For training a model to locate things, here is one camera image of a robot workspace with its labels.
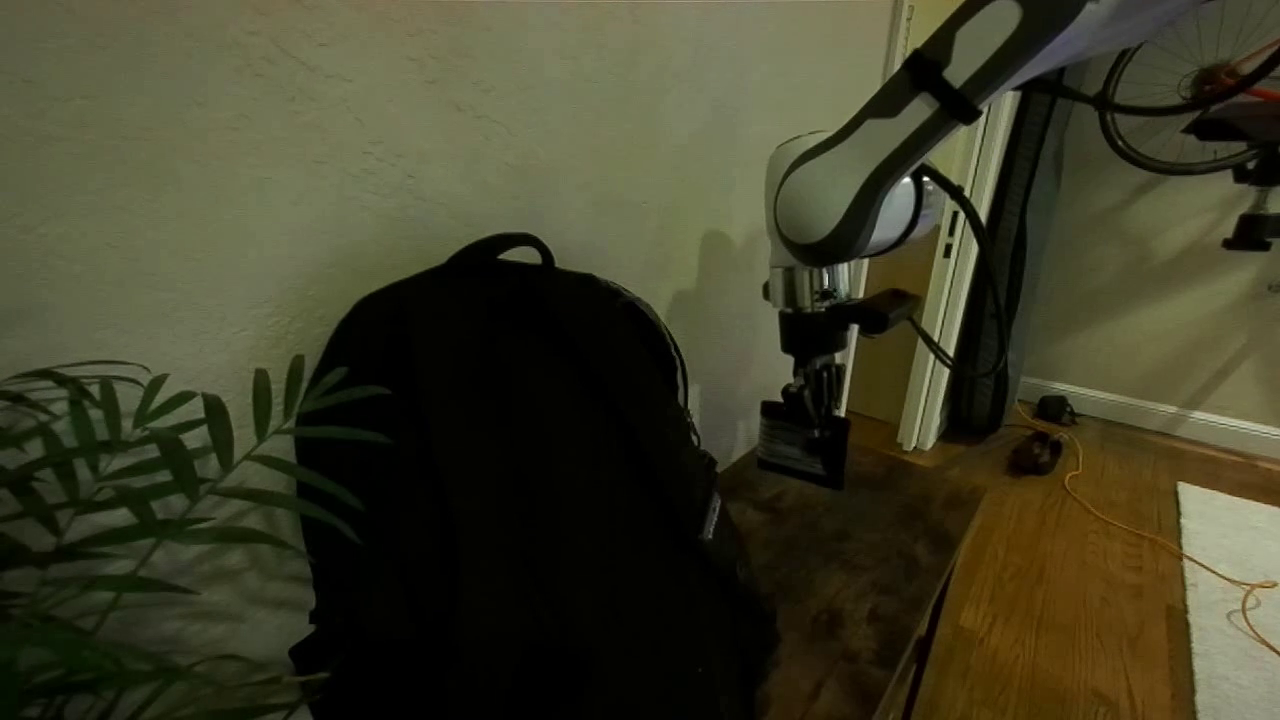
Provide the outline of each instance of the backpack strap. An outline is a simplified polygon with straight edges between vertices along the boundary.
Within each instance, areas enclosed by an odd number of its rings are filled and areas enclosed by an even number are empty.
[[[484,236],[484,239],[453,252],[447,268],[491,265],[491,259],[507,255],[511,247],[533,247],[545,268],[556,268],[556,252],[538,236],[527,236],[527,234]]]

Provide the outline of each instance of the green leaf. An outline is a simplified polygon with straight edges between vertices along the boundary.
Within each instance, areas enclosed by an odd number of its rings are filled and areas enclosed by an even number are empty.
[[[194,598],[182,585],[160,577],[38,577],[38,585],[74,589],[74,592],[137,592],[137,598]]]
[[[335,534],[343,534],[353,543],[359,543],[359,535],[353,534],[348,520],[306,506],[306,501],[296,501],[289,494],[268,494],[268,489],[217,489],[210,498],[227,498],[227,501],[243,501],[243,506],[257,506],[257,510],[279,510],[279,514],[290,514],[290,516],[306,516],[315,525],[329,525]]]
[[[95,399],[99,399],[99,411],[103,411],[103,428],[107,428],[107,440],[119,446],[125,438],[125,411],[119,411],[119,394],[113,382],[95,382]]]
[[[146,411],[146,424],[155,424],[155,422],[187,408],[190,399],[194,399],[194,394],[172,394],[172,396],[164,396],[164,399]]]
[[[119,543],[139,543],[139,539],[169,539],[180,534],[201,528],[205,520],[146,520],[146,525],[119,525],[119,528],[103,528],[103,534],[86,534],[78,539],[68,539],[59,549],[50,549],[47,558],[59,562],[78,558],[78,553],[95,553],[95,549],[119,549]]]
[[[133,520],[139,520],[139,525],[155,525],[155,510],[152,510],[152,501],[164,501],[164,498],[172,498],[172,494],[180,494],[174,485],[160,485],[160,489],[113,489],[113,501],[116,506],[107,506],[107,510],[126,510],[133,514]]]
[[[296,403],[305,399],[305,386],[306,386],[306,359],[290,357],[284,373],[284,416],[296,416]]]
[[[205,396],[205,424],[208,424],[208,446],[210,455],[224,474],[237,469],[237,433],[231,433],[231,411],[219,396]]]
[[[99,440],[95,440],[95,428],[90,428],[83,396],[68,396],[68,422],[73,422],[73,440],[83,452],[86,474],[99,476],[103,474],[99,452],[95,452]]]
[[[169,535],[172,543],[264,543],[264,549],[284,549],[301,553],[296,543],[264,534],[264,528],[241,528],[241,525],[208,525],[208,528],[187,528]]]
[[[194,428],[205,428],[205,416],[194,416],[194,422],[174,422],[174,424],[155,424],[152,438],[187,438],[187,433],[194,433]]]
[[[390,446],[379,433],[362,428],[335,428],[335,424],[305,424],[305,428],[284,428],[284,438],[305,438],[305,440],[338,440],[338,446]]]
[[[375,388],[375,386],[335,388],[329,396],[306,399],[305,411],[323,411],[323,408],[338,408],[338,403],[355,403],[355,399],[370,399],[370,396],[390,396],[390,394]]]
[[[187,674],[155,677],[155,686],[133,704],[133,717],[146,717],[164,701],[164,694],[180,690],[182,677]]]
[[[7,388],[0,388],[0,403],[7,403],[7,411],[26,411],[26,416],[38,416],[38,422],[55,416],[47,403],[38,403],[38,399],[32,399],[24,394],[7,394]]]
[[[264,446],[271,438],[271,373],[253,373],[253,433]]]
[[[137,399],[137,408],[133,408],[133,428],[146,428],[146,424],[152,424],[152,408],[155,408],[164,386],[169,386],[169,373],[160,373],[160,377],[152,377],[152,382],[144,386],[144,394],[139,394],[139,399]]]
[[[172,485],[174,485],[187,501],[194,501],[201,489],[205,489],[205,476],[194,474],[194,455],[187,452],[187,446],[174,440],[174,438],[155,438],[155,448],[160,448],[160,460],[164,460]]]
[[[59,520],[32,476],[7,476],[5,489],[16,501],[20,516],[34,520],[47,535],[59,535]]]
[[[0,534],[0,571],[20,567],[32,558],[32,549],[7,534]]]
[[[279,717],[279,713],[290,713],[301,701],[289,701],[289,704],[231,704],[231,709],[190,709],[190,713],[180,713],[172,720],[257,720],[257,717]]]
[[[359,506],[359,498],[353,498],[348,489],[338,489],[335,481],[329,481],[329,476],[318,476],[318,474],[313,474],[313,469],[305,469],[305,465],[296,465],[296,460],[284,460],[284,455],[268,455],[268,452],[257,452],[257,455],[247,455],[253,465],[264,465],[264,469],[271,469],[271,474],[279,474],[279,476],[290,476],[296,485],[313,485],[315,494],[323,494],[323,498],[332,498],[332,501],[338,501],[338,506],[348,506],[348,510],[362,510]]]
[[[164,455],[144,455],[144,460],[113,469],[103,481],[144,481],[144,476],[155,476],[164,469],[169,469]]]
[[[78,474],[74,452],[44,424],[38,428],[44,465],[50,469],[50,481],[65,489],[68,506],[78,506]]]

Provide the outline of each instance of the robotic arm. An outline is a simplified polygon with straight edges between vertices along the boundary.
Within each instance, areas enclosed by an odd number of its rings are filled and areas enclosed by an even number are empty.
[[[853,259],[928,236],[939,195],[923,155],[1002,88],[1088,55],[1133,48],[1202,0],[963,0],[935,35],[836,131],[790,138],[769,159],[772,275],[782,403],[764,403],[769,469],[841,485],[846,424],[836,416],[846,327],[893,308],[846,297]]]

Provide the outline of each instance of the black cable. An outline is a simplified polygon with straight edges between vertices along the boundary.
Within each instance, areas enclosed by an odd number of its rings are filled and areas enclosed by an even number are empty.
[[[968,200],[968,192],[950,178],[942,178],[931,166],[921,166],[916,178],[931,181],[960,209],[960,216],[963,216],[963,223],[968,223],[968,234],[971,234],[971,239],[979,247],[979,265],[976,268],[983,274],[983,283],[992,290],[992,308],[996,308],[996,359],[992,359],[992,368],[983,368],[976,377],[996,377],[996,373],[1008,368],[1008,312],[1002,312],[1002,290],[1001,290],[996,265],[986,255],[992,252],[992,229],[986,229],[986,219],[976,214],[976,204]],[[911,320],[911,327],[923,342],[923,348],[942,368],[956,373],[956,357],[935,337],[928,337],[928,327],[921,320]]]
[[[928,337],[928,327],[916,318],[907,318],[907,324],[921,337],[921,344],[935,357],[935,364],[956,368],[956,357],[935,337]]]

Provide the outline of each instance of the white wall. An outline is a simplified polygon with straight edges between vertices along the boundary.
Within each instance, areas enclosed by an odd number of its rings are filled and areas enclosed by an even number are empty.
[[[740,455],[782,373],[764,155],[877,88],[888,10],[0,0],[0,368],[243,388],[382,281],[533,229],[666,318]]]
[[[1126,169],[1082,110],[1064,151],[1023,373],[1121,396],[1160,433],[1280,428],[1280,265],[1220,247],[1253,192]]]

